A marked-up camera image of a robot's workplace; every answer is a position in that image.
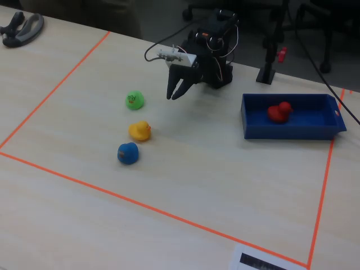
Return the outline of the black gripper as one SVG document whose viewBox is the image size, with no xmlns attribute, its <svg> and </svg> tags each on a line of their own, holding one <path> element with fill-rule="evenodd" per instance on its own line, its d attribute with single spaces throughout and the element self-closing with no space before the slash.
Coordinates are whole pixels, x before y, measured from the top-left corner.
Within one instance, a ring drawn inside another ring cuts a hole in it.
<svg viewBox="0 0 360 270">
<path fill-rule="evenodd" d="M 182 83 L 177 88 L 177 84 L 182 79 Z M 182 97 L 194 84 L 204 81 L 204 72 L 198 61 L 191 66 L 171 64 L 169 67 L 168 86 L 166 98 L 176 100 Z"/>
</svg>

